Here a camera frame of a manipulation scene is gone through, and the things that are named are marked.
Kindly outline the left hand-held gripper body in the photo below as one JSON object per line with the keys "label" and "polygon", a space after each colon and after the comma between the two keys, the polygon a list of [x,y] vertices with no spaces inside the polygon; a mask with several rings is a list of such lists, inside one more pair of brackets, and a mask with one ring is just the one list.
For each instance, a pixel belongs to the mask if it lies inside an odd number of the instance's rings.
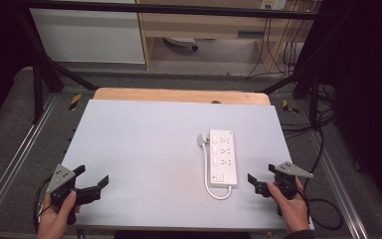
{"label": "left hand-held gripper body", "polygon": [[77,190],[76,178],[79,175],[78,170],[78,168],[69,170],[61,164],[56,167],[47,189],[53,206],[61,208],[67,196],[72,191]]}

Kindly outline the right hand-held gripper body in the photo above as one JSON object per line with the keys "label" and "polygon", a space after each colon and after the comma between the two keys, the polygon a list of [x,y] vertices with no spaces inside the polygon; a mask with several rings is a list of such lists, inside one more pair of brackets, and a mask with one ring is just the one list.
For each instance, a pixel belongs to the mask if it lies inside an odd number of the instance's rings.
{"label": "right hand-held gripper body", "polygon": [[286,199],[293,199],[297,194],[297,186],[295,181],[297,176],[313,178],[312,173],[288,161],[279,165],[275,165],[275,167],[275,185]]}

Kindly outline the person's right hand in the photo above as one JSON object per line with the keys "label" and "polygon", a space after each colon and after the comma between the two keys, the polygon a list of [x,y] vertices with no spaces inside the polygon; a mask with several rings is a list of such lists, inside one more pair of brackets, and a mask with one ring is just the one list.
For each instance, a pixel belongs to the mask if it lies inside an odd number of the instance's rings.
{"label": "person's right hand", "polygon": [[302,197],[298,195],[294,199],[287,199],[273,182],[268,183],[268,188],[282,211],[286,233],[290,235],[291,233],[309,230],[307,206]]}

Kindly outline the person's left hand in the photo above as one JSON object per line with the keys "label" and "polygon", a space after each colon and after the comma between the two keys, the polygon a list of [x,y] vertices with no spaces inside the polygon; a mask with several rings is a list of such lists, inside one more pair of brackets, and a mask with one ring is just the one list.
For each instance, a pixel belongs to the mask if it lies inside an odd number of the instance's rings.
{"label": "person's left hand", "polygon": [[51,197],[46,194],[44,197],[45,211],[40,216],[40,223],[37,232],[37,239],[63,239],[67,221],[73,208],[78,212],[76,206],[77,193],[71,191],[60,208],[54,209],[51,204]]}

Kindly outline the white power strip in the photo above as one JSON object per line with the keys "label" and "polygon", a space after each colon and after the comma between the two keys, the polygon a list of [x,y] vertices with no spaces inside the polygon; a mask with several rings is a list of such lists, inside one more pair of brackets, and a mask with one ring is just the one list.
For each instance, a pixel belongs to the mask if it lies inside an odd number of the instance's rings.
{"label": "white power strip", "polygon": [[237,185],[234,134],[231,130],[211,129],[209,177],[213,187]]}

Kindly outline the person's dark sleeve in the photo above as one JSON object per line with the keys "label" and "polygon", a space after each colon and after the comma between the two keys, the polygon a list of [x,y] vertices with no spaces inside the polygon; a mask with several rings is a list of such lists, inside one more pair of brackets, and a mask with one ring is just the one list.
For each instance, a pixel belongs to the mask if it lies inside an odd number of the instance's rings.
{"label": "person's dark sleeve", "polygon": [[312,230],[300,230],[289,233],[284,239],[315,239]]}

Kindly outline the yellow black tape strip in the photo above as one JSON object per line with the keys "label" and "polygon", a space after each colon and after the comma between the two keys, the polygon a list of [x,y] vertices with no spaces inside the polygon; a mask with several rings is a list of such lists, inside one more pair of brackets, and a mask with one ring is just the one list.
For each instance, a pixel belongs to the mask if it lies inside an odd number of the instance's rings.
{"label": "yellow black tape strip", "polygon": [[291,112],[293,114],[299,114],[299,110],[298,109],[293,109],[291,108],[289,105],[288,105],[288,102],[287,100],[283,100],[283,110],[285,112]]}
{"label": "yellow black tape strip", "polygon": [[76,109],[76,107],[77,107],[81,97],[82,97],[82,94],[76,94],[73,97],[73,99],[72,99],[72,101],[70,103],[70,106],[69,106],[69,111],[74,111]]}

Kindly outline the person's dark clothing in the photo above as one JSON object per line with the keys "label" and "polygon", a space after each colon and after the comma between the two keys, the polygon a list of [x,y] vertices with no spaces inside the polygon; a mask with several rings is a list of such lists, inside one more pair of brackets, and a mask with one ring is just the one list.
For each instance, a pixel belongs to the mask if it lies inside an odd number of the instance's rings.
{"label": "person's dark clothing", "polygon": [[246,232],[126,231],[118,230],[113,239],[251,239]]}

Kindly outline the light wooden table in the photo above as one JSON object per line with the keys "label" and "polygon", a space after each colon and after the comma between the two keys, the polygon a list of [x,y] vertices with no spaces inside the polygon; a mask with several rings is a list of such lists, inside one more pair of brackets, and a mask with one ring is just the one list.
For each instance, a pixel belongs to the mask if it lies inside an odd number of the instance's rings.
{"label": "light wooden table", "polygon": [[100,88],[95,91],[95,100],[181,102],[269,106],[266,94],[234,91],[188,91],[164,89]]}

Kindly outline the white cabinet panel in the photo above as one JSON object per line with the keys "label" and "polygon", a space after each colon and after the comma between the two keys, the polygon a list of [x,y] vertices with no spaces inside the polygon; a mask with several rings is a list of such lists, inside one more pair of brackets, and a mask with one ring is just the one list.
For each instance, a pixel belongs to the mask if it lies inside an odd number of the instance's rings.
{"label": "white cabinet panel", "polygon": [[132,13],[31,10],[47,54],[58,62],[145,62]]}

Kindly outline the light wooden desk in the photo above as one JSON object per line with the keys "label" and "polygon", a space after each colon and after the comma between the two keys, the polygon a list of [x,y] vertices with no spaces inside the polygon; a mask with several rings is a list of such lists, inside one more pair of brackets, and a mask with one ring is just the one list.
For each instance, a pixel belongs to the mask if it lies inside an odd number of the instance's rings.
{"label": "light wooden desk", "polygon": [[[135,0],[138,4],[184,5],[261,9],[262,0]],[[286,0],[283,10],[307,11],[309,0]],[[151,38],[196,38],[253,40],[262,54],[265,69],[272,73],[279,68],[280,53],[285,44],[301,45],[311,29],[310,20],[257,19],[222,16],[145,14],[138,15],[141,33]]]}

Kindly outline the white device with black wheel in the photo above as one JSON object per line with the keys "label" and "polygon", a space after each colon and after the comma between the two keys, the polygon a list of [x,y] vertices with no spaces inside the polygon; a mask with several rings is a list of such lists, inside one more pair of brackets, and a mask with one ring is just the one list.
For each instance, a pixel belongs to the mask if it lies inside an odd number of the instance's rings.
{"label": "white device with black wheel", "polygon": [[198,50],[198,46],[197,46],[197,44],[193,38],[169,38],[169,37],[166,37],[165,41],[170,43],[170,44],[179,46],[179,47],[191,49],[192,51]]}

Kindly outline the aluminium rail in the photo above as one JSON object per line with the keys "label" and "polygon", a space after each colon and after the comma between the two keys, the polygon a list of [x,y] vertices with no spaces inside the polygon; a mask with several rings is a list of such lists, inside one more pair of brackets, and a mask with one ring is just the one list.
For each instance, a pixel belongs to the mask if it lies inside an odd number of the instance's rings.
{"label": "aluminium rail", "polygon": [[310,136],[317,148],[319,153],[319,162],[322,165],[325,176],[330,184],[333,195],[341,210],[342,216],[352,235],[352,238],[368,239],[368,233],[355,209],[344,183],[333,165],[326,147],[321,145],[322,139],[320,133],[318,131],[312,131]]}
{"label": "aluminium rail", "polygon": [[0,113],[0,205],[58,99],[58,94],[48,96],[36,122],[16,119],[9,107]]}

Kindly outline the white wall socket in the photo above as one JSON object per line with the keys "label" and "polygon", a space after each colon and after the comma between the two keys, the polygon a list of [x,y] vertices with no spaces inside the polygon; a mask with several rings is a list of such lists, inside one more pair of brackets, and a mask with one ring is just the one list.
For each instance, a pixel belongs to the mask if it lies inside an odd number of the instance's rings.
{"label": "white wall socket", "polygon": [[282,10],[287,3],[287,0],[262,0],[261,9],[267,10]]}

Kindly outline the black metal frame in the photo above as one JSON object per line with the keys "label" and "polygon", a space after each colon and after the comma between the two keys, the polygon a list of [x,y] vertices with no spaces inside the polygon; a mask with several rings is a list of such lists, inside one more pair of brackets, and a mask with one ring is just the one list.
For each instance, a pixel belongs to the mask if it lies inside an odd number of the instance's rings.
{"label": "black metal frame", "polygon": [[15,0],[12,11],[15,19],[21,25],[24,35],[33,48],[34,93],[35,93],[35,118],[37,121],[42,115],[42,84],[44,80],[52,92],[61,92],[64,88],[57,73],[71,79],[88,90],[97,90],[98,86],[87,82],[65,67],[56,63],[48,56],[35,31],[35,24],[27,19],[31,8],[52,10],[96,11],[96,12],[122,12],[145,14],[170,14],[170,15],[198,15],[222,16],[241,18],[266,18],[266,19],[295,19],[295,20],[325,20],[329,15],[315,12],[295,12],[285,10],[256,10],[225,7],[202,7],[160,4],[134,4],[134,3],[104,3],[104,2],[79,2],[56,0]]}

